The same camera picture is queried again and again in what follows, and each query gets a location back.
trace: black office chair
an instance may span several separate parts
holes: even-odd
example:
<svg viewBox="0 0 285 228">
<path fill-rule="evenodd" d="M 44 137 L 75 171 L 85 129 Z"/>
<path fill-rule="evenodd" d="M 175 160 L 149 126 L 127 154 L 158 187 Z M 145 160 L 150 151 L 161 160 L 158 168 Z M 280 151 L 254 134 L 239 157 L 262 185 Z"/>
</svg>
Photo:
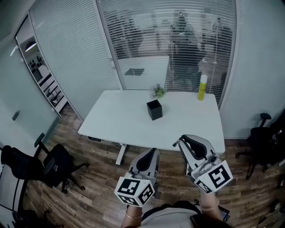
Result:
<svg viewBox="0 0 285 228">
<path fill-rule="evenodd" d="M 33 210 L 13 212 L 15 222 L 12 221 L 12 223 L 14 228 L 63 228 L 64 225 L 54 225 L 48 220 L 47 214 L 49 213 L 50 211 L 47 210 L 44 212 L 44 217 L 39 218 Z"/>
<path fill-rule="evenodd" d="M 274 165 L 279 160 L 279 150 L 280 145 L 273 139 L 274 135 L 279 135 L 279 130 L 281 126 L 276 128 L 274 124 L 270 127 L 263 127 L 266 120 L 270 120 L 271 116 L 267 113 L 261 113 L 260 117 L 262 123 L 259 127 L 252 128 L 250 133 L 251 136 L 247 139 L 248 143 L 252 146 L 253 151 L 251 152 L 239 152 L 236 154 L 236 158 L 239 158 L 240 155 L 247 155 L 252 157 L 251 169 L 249 175 L 246 176 L 246 179 L 249 180 L 255 166 L 259 163 L 263 169 L 262 172 L 266 172 L 268 169 L 267 165 Z"/>
<path fill-rule="evenodd" d="M 83 166 L 88 167 L 88 163 L 83 163 L 79 166 L 75 166 L 73 163 L 73 157 L 61 144 L 57 144 L 51 152 L 44 146 L 42 139 L 44 137 L 42 133 L 36 140 L 34 146 L 39 145 L 39 150 L 43 149 L 48 155 L 44 159 L 44 165 L 38 158 L 31 157 L 24 154 L 16 148 L 10 146 L 4 146 L 1 154 L 1 163 L 10 166 L 13 175 L 19 179 L 27 180 L 40 180 L 49 187 L 57 187 L 62 182 L 61 192 L 67 193 L 65 189 L 70 179 L 81 190 L 85 190 L 84 186 L 81 186 L 72 177 L 72 173 Z"/>
</svg>

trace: desk leg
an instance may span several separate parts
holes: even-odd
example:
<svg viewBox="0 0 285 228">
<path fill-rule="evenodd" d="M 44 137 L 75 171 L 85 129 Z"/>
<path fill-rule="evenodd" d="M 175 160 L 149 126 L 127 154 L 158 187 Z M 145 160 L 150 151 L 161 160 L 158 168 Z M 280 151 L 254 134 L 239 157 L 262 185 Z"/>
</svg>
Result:
<svg viewBox="0 0 285 228">
<path fill-rule="evenodd" d="M 127 146 L 126 144 L 122 144 L 122 143 L 120 143 L 120 145 L 121 145 L 121 149 L 120 149 L 120 152 L 119 152 L 118 157 L 117 157 L 117 161 L 116 161 L 117 165 L 120 165 L 122 163 L 122 158 L 124 156 L 126 146 Z"/>
</svg>

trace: white desk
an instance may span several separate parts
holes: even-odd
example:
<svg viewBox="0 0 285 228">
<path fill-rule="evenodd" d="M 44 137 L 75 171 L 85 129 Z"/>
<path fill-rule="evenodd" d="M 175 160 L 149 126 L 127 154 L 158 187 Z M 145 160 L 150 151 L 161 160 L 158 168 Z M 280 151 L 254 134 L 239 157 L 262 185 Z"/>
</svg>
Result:
<svg viewBox="0 0 285 228">
<path fill-rule="evenodd" d="M 149 90 L 160 84 L 164 87 L 169 56 L 119 59 L 118 63 L 127 90 Z M 142 75 L 125 75 L 130 68 L 144 68 Z"/>
<path fill-rule="evenodd" d="M 178 151 L 172 144 L 183 134 L 194 134 L 210 141 L 216 153 L 224 153 L 224 135 L 213 94 L 203 101 L 197 93 L 167 92 L 159 99 L 163 117 L 151 120 L 147 90 L 106 90 L 95 103 L 78 133 L 112 142 Z M 124 154 L 123 145 L 117 164 Z"/>
</svg>

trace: glass wall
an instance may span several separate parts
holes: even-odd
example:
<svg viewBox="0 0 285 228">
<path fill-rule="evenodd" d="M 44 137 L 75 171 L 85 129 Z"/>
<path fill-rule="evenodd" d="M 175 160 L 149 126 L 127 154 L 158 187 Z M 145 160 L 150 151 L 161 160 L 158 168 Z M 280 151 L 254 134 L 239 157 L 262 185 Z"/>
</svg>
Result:
<svg viewBox="0 0 285 228">
<path fill-rule="evenodd" d="M 38 44 L 84 120 L 104 90 L 119 89 L 92 0 L 38 0 L 30 9 Z"/>
<path fill-rule="evenodd" d="M 97 0 L 126 89 L 198 92 L 219 103 L 232 53 L 235 0 Z"/>
</svg>

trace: small potted plant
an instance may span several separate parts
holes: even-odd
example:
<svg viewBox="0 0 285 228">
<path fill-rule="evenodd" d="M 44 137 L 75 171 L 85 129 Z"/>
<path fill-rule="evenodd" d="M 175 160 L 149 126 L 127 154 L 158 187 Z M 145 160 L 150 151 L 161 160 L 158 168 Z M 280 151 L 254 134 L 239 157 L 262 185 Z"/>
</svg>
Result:
<svg viewBox="0 0 285 228">
<path fill-rule="evenodd" d="M 165 94 L 165 90 L 162 87 L 160 87 L 160 84 L 156 84 L 155 86 L 151 87 L 150 91 L 151 95 L 154 98 L 162 98 Z"/>
</svg>

